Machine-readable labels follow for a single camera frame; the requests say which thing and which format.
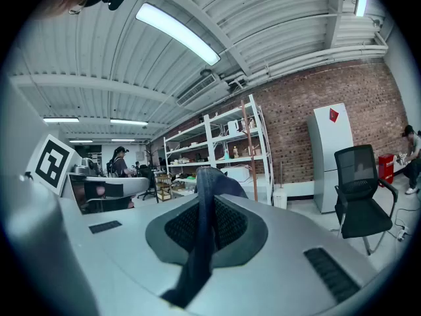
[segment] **refrigerator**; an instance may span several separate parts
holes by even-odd
[[[345,104],[314,109],[307,118],[314,167],[314,201],[321,213],[335,211],[336,151],[354,146]]]

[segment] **red diamond sticker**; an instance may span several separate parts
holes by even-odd
[[[336,123],[337,117],[339,116],[339,113],[334,111],[332,108],[330,108],[330,120],[333,123]]]

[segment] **shoe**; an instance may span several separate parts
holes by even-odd
[[[416,192],[418,192],[418,188],[409,188],[409,189],[405,192],[405,194],[414,194],[414,193],[416,193]]]

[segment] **red box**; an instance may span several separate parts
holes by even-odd
[[[389,184],[393,182],[393,158],[394,156],[391,154],[379,157],[379,178],[386,180]]]

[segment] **wooden pole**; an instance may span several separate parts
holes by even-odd
[[[244,101],[241,100],[241,107],[243,108],[243,117],[245,123],[245,129],[247,131],[247,139],[249,140],[249,150],[251,155],[251,172],[253,173],[253,186],[255,188],[255,201],[257,201],[257,179],[256,179],[256,167],[255,167],[255,150],[251,143],[249,121],[247,120],[247,113],[245,112]]]

